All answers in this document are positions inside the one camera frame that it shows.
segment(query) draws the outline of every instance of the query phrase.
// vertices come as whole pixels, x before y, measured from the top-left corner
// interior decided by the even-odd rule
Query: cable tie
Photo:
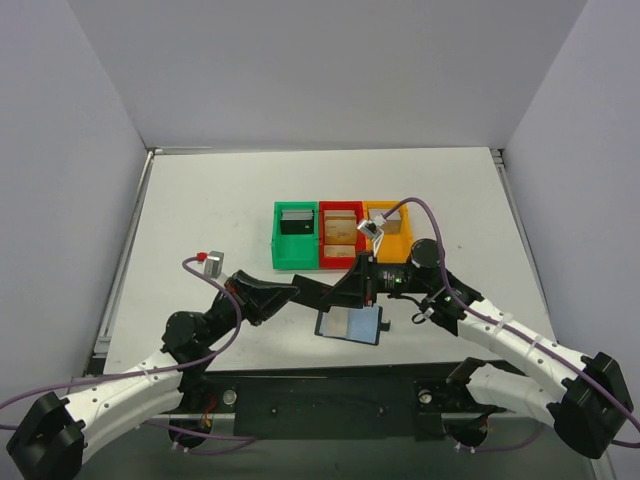
[[[431,297],[427,297],[427,303],[433,303],[433,301],[436,299],[436,297],[438,295],[440,295],[442,292],[444,292],[446,290],[447,287],[442,287],[440,290],[438,290],[436,293],[434,293]]]
[[[492,337],[491,348],[489,350],[491,350],[492,352],[493,352],[493,346],[496,342],[496,338],[498,337],[498,334],[502,331],[502,328],[511,320],[513,320],[513,315],[511,315],[510,313],[505,313],[504,316],[502,317],[502,320],[498,322],[496,327],[493,329],[493,332],[491,332],[491,337]]]
[[[531,352],[533,352],[536,349],[536,345],[538,343],[540,343],[540,340],[542,340],[544,337],[540,334],[536,335],[536,337],[533,339],[533,342],[531,342],[531,345],[529,345],[529,349],[527,350],[527,353],[525,353],[525,358],[529,358],[529,355],[531,355]]]
[[[142,370],[142,373],[144,374],[144,376],[146,377],[147,381],[149,383],[151,383],[151,377],[149,376],[149,370],[147,370],[146,368],[142,368],[142,364],[138,365],[138,368],[140,368],[140,370]]]
[[[373,256],[377,257],[378,256],[378,251],[380,250],[380,245],[382,245],[382,239],[384,238],[384,230],[382,230],[382,235],[380,235],[374,242],[373,242]]]

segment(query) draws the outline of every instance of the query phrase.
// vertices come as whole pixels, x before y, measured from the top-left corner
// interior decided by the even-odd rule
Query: white arm link
[[[470,307],[483,315],[500,320],[503,312],[498,310],[489,300],[474,302]],[[506,319],[506,324],[516,328],[537,343],[553,350],[580,370],[585,364],[580,360],[582,353],[562,347],[551,340],[538,335],[519,322]],[[550,356],[533,348],[529,343],[509,332],[506,328],[490,325],[479,318],[468,314],[464,320],[458,320],[458,336],[492,351],[499,357],[518,368],[540,384],[554,399],[560,401],[567,389],[562,380],[574,380],[577,375]]]
[[[128,372],[177,365],[168,353],[158,350]],[[171,371],[113,380],[72,393],[66,409],[75,421],[82,420],[87,447],[82,463],[123,433],[139,426],[154,415],[176,408],[182,400],[178,386],[182,372]]]
[[[496,405],[553,426],[554,419],[547,405],[554,400],[529,377],[487,364],[473,372],[467,389],[482,405]]]

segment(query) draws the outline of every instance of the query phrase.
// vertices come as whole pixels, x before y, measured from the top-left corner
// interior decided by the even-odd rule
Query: white table
[[[159,155],[144,201],[105,373],[125,370],[161,346],[169,315],[205,311],[215,291],[180,262],[225,252],[227,274],[242,268],[287,282],[271,266],[273,202],[396,200],[419,196],[443,232],[449,269],[539,333],[553,331],[507,198],[486,148]],[[414,239],[433,237],[409,207]],[[334,283],[344,271],[304,273]],[[427,322],[406,301],[380,299],[391,331],[378,346],[314,335],[317,312],[289,304],[260,327],[247,322],[210,370],[379,365],[496,357]]]

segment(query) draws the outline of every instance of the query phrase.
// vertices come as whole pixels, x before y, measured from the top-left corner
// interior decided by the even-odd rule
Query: white wall
[[[504,147],[585,0],[70,0],[147,145]]]
[[[81,372],[146,153],[64,0],[3,0],[0,65],[4,400]],[[19,478],[8,438],[0,478]]]
[[[589,1],[505,154],[558,338],[617,358],[636,406],[639,19],[637,0]],[[609,452],[619,480],[638,478],[637,450]]]

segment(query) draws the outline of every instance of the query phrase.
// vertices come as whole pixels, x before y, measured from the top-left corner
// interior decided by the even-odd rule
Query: screw
[[[429,390],[420,390],[420,392],[418,393],[418,401],[420,403],[426,405],[428,403],[431,403],[431,400],[433,400],[433,396],[431,395],[431,392],[429,392]]]
[[[237,399],[238,399],[238,394],[233,390],[227,390],[222,394],[222,401],[224,402],[225,405],[231,406],[234,403],[236,403]]]

